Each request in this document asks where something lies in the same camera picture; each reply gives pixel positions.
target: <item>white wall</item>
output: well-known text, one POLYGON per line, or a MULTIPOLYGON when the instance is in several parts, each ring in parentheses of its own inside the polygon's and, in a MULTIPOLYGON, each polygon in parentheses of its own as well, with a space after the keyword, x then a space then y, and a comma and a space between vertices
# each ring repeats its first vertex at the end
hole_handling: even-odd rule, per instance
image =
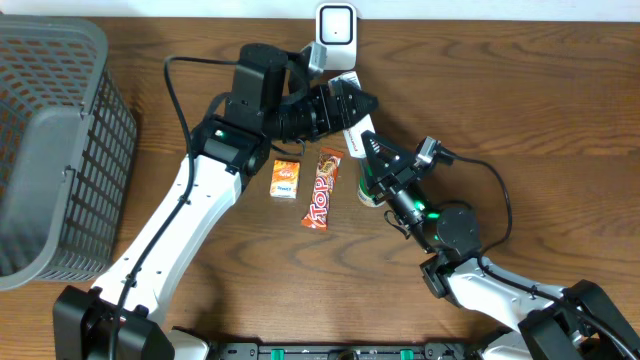
MULTIPOLYGON (((352 0, 364 19, 640 21, 640 0, 352 0)), ((0 0, 5 14, 313 18, 317 0, 0 0)))

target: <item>gray basket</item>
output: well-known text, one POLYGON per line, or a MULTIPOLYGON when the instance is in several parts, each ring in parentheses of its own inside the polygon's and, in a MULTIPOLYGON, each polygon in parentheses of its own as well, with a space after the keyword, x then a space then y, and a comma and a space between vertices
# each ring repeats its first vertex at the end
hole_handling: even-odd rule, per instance
POLYGON ((106 270, 136 124, 88 21, 0 16, 0 290, 106 270))

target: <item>tabletop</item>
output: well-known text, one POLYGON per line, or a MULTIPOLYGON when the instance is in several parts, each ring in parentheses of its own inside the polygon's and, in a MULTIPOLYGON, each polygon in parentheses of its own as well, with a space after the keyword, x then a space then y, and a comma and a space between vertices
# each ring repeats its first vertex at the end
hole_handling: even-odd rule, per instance
MULTIPOLYGON (((242 45, 295 51, 312 20, 97 18, 109 63, 137 120, 139 141, 118 233, 121 254, 158 206, 184 157, 184 138, 162 76, 177 54, 236 60, 242 45)), ((356 70, 380 108, 376 131, 413 149, 424 137, 492 163, 511 194, 511 240, 488 255, 544 283, 602 286, 640 331, 640 24, 359 21, 356 70)), ((191 127, 229 91, 233 69, 175 64, 191 127)), ((304 228, 321 146, 308 147, 298 198, 269 196, 272 154, 214 227, 180 282, 164 328, 217 340, 271 343, 473 341, 486 316, 435 299, 418 265, 425 255, 357 199, 357 161, 340 164, 329 229, 304 228)), ((464 163, 425 179, 433 201, 465 199, 489 244, 506 226, 500 188, 464 163)), ((77 284, 88 289, 90 283, 77 284)), ((66 284, 0 293, 0 358, 54 358, 53 303, 66 284)))

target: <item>wooden table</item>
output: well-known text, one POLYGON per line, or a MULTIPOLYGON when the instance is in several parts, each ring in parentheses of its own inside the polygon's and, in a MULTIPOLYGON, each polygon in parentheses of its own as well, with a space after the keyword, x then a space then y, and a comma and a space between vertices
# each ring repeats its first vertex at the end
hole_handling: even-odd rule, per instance
MULTIPOLYGON (((110 41, 109 66, 140 128, 138 156, 116 255, 134 239, 184 156, 162 60, 180 54, 235 60, 265 42, 297 50, 307 20, 115 19, 94 21, 110 41)), ((640 25, 360 21, 357 71, 378 96, 376 130, 412 148, 425 136, 490 161, 512 196, 511 242, 490 254, 542 282, 600 284, 640 330, 640 25)), ((190 126, 232 69, 176 64, 190 126)), ((436 300, 418 264, 427 256, 356 198, 356 161, 345 159, 329 231, 300 226, 321 145, 309 147, 296 200, 269 197, 272 158, 216 225, 178 286, 165 324, 217 339, 265 342, 421 342, 477 339, 487 317, 436 300)), ((424 182, 433 200, 477 207, 484 243, 505 228, 502 194, 474 165, 441 167, 424 182)), ((65 284, 0 293, 0 358, 51 359, 52 305, 65 284)), ((90 284, 79 284, 88 289, 90 284)))

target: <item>small orange package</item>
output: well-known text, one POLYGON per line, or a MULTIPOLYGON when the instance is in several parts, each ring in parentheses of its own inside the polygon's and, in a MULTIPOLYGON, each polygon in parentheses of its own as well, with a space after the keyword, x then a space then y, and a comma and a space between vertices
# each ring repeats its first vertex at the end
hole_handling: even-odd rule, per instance
POLYGON ((271 190, 269 191, 271 196, 295 199, 298 194, 299 174, 299 162, 276 160, 271 175, 271 190))
POLYGON ((309 212, 302 219, 302 226, 327 231, 327 213, 329 212, 329 195, 338 177, 338 166, 344 156, 340 151, 329 148, 320 149, 320 159, 316 169, 316 181, 313 185, 313 196, 309 212))

